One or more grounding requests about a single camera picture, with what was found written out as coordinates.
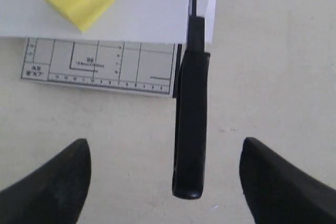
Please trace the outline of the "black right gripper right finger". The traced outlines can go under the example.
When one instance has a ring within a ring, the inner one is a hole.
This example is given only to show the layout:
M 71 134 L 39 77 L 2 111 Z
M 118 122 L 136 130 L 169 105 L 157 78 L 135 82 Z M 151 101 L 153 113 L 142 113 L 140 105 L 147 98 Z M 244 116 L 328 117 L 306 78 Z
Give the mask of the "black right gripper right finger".
M 335 189 L 256 138 L 243 142 L 239 176 L 255 223 L 335 223 Z

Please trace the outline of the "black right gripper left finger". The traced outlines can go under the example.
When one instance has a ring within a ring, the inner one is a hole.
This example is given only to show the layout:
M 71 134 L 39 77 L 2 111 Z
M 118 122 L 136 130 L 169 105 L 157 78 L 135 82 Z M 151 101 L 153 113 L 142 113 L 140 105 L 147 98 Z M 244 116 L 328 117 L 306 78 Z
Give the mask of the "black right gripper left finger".
M 1 190 L 1 223 L 77 223 L 91 181 L 85 138 Z

